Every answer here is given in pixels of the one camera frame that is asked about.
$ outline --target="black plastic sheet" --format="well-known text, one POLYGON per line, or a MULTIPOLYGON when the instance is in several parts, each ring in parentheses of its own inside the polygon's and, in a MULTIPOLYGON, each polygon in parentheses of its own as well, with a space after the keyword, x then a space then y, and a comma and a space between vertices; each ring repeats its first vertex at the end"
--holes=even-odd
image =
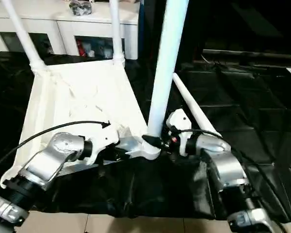
MULTIPOLYGON (((45 59, 48 65, 87 60, 91 59, 45 59)), ((33 79, 27 64, 21 54, 0 53, 0 156, 19 140, 33 79)), ((147 119, 153 72, 136 61, 127 61, 126 72, 147 119)), ((214 127, 260 164, 291 209, 291 74, 282 68, 212 65, 184 67, 178 74, 214 127)), ((173 85, 166 116, 180 107, 198 127, 173 85)), ((12 161, 0 167, 0 176, 12 161)), ((271 216, 288 221, 267 183, 254 166, 248 166, 271 216)), ((136 158, 59 177, 36 208, 116 217, 226 217, 207 178, 206 164, 195 156, 136 158)))

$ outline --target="objects on cabinet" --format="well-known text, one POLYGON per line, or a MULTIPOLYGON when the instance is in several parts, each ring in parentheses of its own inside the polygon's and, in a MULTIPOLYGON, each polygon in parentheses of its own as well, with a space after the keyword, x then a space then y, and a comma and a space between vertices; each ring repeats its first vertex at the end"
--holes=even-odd
MULTIPOLYGON (((109 2, 109 0, 95 0, 97 2, 109 2)), ((136 3, 138 0, 120 0, 120 1, 128 1, 130 3, 136 3)))
POLYGON ((92 4, 88 1, 73 0, 69 7, 75 16, 89 15, 92 13, 92 4))
POLYGON ((95 2, 94 0, 83 0, 83 1, 88 1, 90 3, 94 3, 95 2))

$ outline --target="black wire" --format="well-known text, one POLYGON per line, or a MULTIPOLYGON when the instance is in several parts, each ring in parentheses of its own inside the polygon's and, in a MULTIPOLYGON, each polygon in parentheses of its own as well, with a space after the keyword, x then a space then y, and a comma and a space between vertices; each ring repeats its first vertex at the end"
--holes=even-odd
POLYGON ((266 183, 271 188, 272 192, 275 194, 275 196, 279 200, 279 202, 280 202, 280 204, 281 204, 281 206, 282 206, 285 214, 287 215, 289 221, 291 222, 291 213, 290 213, 290 211, 287 209, 286 205, 284 204, 284 201, 281 199, 278 191, 276 190, 276 187, 273 185, 273 183, 267 177, 266 173, 262 170, 262 168, 259 166, 259 164, 257 164, 253 159, 249 158, 248 156, 246 156, 243 153, 241 153, 241 155, 242 155, 243 158, 245 158, 246 160, 248 160, 250 163, 252 163, 253 166, 255 166, 258 169, 258 171, 261 174, 262 178, 266 181, 266 183))
POLYGON ((200 133, 207 133, 207 134, 210 134, 212 136, 215 136, 217 138, 220 138, 220 139, 224 140, 223 137, 220 136, 219 134, 214 133, 214 132, 211 132, 211 131, 207 131, 207 130, 200 130, 200 129, 179 130, 179 133, 182 133, 182 132, 200 132, 200 133))
POLYGON ((51 132, 53 130, 59 129, 59 128, 63 128, 69 125, 76 125, 76 124, 86 124, 86 123, 91 123, 91 124, 100 124, 102 125, 102 127, 106 127, 109 125, 109 123, 105 123, 105 122, 101 122, 101 121, 92 121, 92 120, 82 120, 82 121, 73 121, 73 122, 69 122, 66 124, 62 124, 62 125, 57 125, 54 126, 52 128, 43 130, 31 137, 29 137, 28 139, 24 140, 23 142, 21 142, 17 147, 14 147, 13 149, 11 149, 7 154, 5 154, 1 159, 0 159, 0 165, 2 164, 2 162, 4 160, 6 160, 9 156, 11 156, 18 148, 21 148, 22 146, 24 146, 26 143, 30 142, 31 140, 35 139, 38 136, 41 136, 45 133, 51 132))
MULTIPOLYGON (((207 130, 201 130, 201 129, 187 129, 187 130, 179 130, 179 133, 181 132, 200 132, 200 133, 207 133, 210 135, 213 135, 219 139, 223 139, 222 136, 218 135, 217 133, 213 133, 207 130)), ((259 173, 261 174, 262 178, 266 181, 266 183, 269 185, 269 187, 271 188, 272 192, 275 194, 275 196, 277 197, 277 199, 279 200, 280 205, 282 206, 286 216, 288 217, 289 221, 291 222, 291 213, 290 211, 287 209, 286 205, 284 204, 284 201, 282 200, 282 198, 280 197, 278 191, 276 190, 275 186, 273 185, 273 183, 270 181, 270 179, 267 177, 266 173, 262 170, 262 168, 260 167, 260 165, 258 163, 256 163, 253 159, 251 159, 250 157, 246 156, 244 153, 239 152, 238 150, 236 150, 243 158, 245 158, 246 160, 248 160, 253 166, 255 166, 259 173)))
MULTIPOLYGON (((246 170, 246 175, 247 175, 247 177, 248 177, 248 180, 249 180, 249 182, 251 183, 251 185, 252 185, 252 188, 254 189, 254 192, 256 192, 258 195, 259 195, 259 197, 261 197, 262 198, 262 195, 261 195, 261 193, 259 193, 259 191, 256 189, 256 188, 254 188, 254 180, 253 180, 253 178, 252 178, 252 176, 251 176, 251 172, 249 171, 249 168, 248 168, 248 165, 247 165, 247 163, 245 163, 244 161, 243 161, 243 159, 242 158, 240 158, 240 161, 241 161, 241 163, 243 163, 243 165, 244 165, 244 167, 245 167, 245 170, 246 170)), ((262 201, 260 201, 260 203, 261 203, 261 205, 263 206, 263 208, 268 212, 268 213, 270 213, 271 211, 270 211, 270 209, 268 208, 268 206, 264 203, 264 202, 262 202, 262 201)), ((272 217, 272 221, 281 229, 281 232, 282 233, 287 233, 287 230, 282 226, 282 224, 276 219, 276 217, 272 217)))
POLYGON ((288 233, 286 228, 284 228, 284 226, 282 226, 282 224, 277 219, 273 219, 273 221, 281 229, 282 233, 288 233))

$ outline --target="tiled floor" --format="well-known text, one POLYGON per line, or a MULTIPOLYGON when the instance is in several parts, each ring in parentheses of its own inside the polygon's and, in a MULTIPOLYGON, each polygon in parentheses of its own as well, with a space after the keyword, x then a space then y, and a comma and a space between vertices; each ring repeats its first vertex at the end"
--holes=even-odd
MULTIPOLYGON (((291 225, 286 224, 291 233, 291 225)), ((108 215, 46 214, 32 211, 17 233, 231 233, 226 221, 108 215)))

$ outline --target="white pole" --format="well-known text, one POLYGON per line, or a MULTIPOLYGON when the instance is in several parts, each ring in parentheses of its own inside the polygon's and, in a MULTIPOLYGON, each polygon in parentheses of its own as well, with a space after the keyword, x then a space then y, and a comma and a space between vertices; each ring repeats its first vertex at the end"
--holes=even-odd
POLYGON ((174 73, 173 79, 174 79, 174 82, 175 82, 177 88, 179 89, 182 97, 184 98, 184 101, 186 102, 189 109, 191 110, 191 112, 192 112, 196 122, 198 123, 200 129, 207 130, 207 131, 210 131, 210 132, 213 132, 213 133, 220 135, 215 130, 215 128, 213 127, 213 125, 211 124, 209 119, 204 114, 203 110, 199 107, 198 103, 194 100, 193 96, 191 95, 189 90, 186 88, 186 86, 183 84, 183 82, 181 81, 181 79, 179 78, 179 76, 176 73, 174 73))
POLYGON ((160 136, 189 0, 167 0, 157 62, 148 134, 160 136))
POLYGON ((122 37, 120 29, 120 15, 118 0, 110 0, 110 10, 112 18, 112 33, 113 33, 113 61, 121 62, 125 65, 125 58, 122 47, 122 37))
POLYGON ((11 0, 2 0, 2 3, 5 9, 7 10, 7 12, 9 13, 9 16, 16 28, 17 36, 30 61, 31 68, 32 69, 45 68, 45 64, 42 61, 42 59, 39 57, 38 52, 35 49, 35 46, 33 42, 31 41, 29 34, 26 32, 24 25, 21 22, 21 19, 17 15, 11 0))

